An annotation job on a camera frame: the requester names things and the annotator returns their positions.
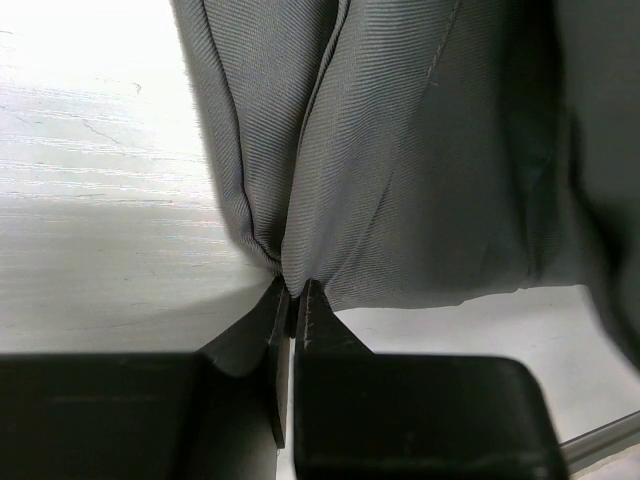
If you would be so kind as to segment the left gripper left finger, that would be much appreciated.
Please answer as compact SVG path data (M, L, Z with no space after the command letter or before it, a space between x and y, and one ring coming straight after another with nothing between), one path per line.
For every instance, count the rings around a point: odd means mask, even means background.
M290 296L193 352L8 354L5 479L272 479L285 445Z

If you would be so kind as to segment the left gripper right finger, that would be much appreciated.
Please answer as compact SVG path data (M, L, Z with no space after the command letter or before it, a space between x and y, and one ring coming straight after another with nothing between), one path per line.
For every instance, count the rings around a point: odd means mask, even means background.
M542 390L499 356L382 354L299 300L293 441L300 479L565 479Z

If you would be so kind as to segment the grey pleated skirt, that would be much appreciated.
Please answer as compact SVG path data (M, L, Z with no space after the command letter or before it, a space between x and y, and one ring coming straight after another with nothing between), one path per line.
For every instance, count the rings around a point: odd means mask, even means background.
M293 295L584 285L639 359L635 1L178 1L232 237Z

